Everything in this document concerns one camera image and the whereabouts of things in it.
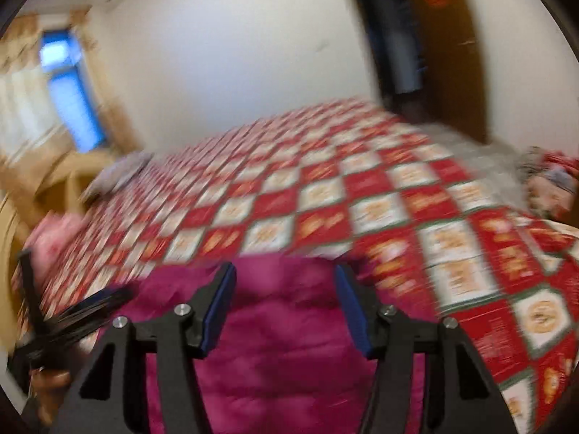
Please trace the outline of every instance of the red and white checkered bedsheet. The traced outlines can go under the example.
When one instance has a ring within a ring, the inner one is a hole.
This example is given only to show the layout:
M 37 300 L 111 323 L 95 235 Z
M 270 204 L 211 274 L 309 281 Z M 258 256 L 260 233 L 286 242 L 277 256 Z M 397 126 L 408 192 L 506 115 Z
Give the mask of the red and white checkered bedsheet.
M 164 263 L 354 250 L 375 262 L 379 289 L 461 321 L 528 432 L 577 351 L 575 248 L 574 237 L 496 204 L 418 128 L 351 99 L 152 160 L 94 208 L 43 305 L 51 315 Z

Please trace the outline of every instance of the brown door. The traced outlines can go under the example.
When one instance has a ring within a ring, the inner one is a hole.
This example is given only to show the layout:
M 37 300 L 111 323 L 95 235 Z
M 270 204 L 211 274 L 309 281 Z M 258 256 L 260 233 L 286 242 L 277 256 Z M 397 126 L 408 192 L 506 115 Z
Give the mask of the brown door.
M 424 87 L 435 117 L 487 143 L 485 81 L 466 0 L 410 0 L 428 65 Z

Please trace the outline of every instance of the window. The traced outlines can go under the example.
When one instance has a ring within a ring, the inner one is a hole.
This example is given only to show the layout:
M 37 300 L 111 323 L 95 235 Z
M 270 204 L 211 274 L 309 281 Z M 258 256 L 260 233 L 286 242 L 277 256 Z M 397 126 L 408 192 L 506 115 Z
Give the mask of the window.
M 46 32 L 40 50 L 42 68 L 48 73 L 48 91 L 79 152 L 102 145 L 105 135 L 80 76 L 82 52 L 68 31 Z

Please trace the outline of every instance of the metal screw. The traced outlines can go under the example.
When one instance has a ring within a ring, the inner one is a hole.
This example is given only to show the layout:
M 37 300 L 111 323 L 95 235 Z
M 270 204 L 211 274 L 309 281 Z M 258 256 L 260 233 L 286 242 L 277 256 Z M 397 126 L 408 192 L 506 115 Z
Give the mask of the metal screw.
M 175 312 L 179 316 L 185 316 L 189 312 L 191 312 L 191 306 L 187 305 L 186 303 L 180 303 L 179 305 L 175 306 L 173 312 Z
M 451 316 L 442 320 L 442 324 L 444 325 L 445 328 L 448 328 L 449 330 L 453 330 L 456 327 L 458 327 L 458 321 L 456 320 L 456 318 L 452 318 Z
M 121 329 L 121 328 L 124 328 L 125 326 L 127 326 L 127 323 L 128 323 L 128 318 L 126 316 L 117 316 L 112 321 L 112 326 L 114 326 L 115 328 Z
M 394 316 L 397 312 L 398 309 L 393 305 L 380 307 L 380 315 L 382 316 Z

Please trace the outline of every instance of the curtain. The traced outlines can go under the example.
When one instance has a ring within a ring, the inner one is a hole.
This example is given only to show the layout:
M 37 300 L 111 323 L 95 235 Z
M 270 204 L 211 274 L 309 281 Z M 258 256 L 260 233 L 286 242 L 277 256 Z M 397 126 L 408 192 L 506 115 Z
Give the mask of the curtain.
M 96 112 L 108 140 L 121 153 L 142 150 L 141 141 L 119 98 L 109 84 L 98 56 L 98 44 L 91 37 L 88 9 L 71 11 L 72 33 L 78 39 L 83 60 L 96 103 Z
M 34 193 L 74 143 L 50 99 L 39 59 L 38 17 L 15 18 L 0 39 L 0 189 L 29 226 L 41 214 Z

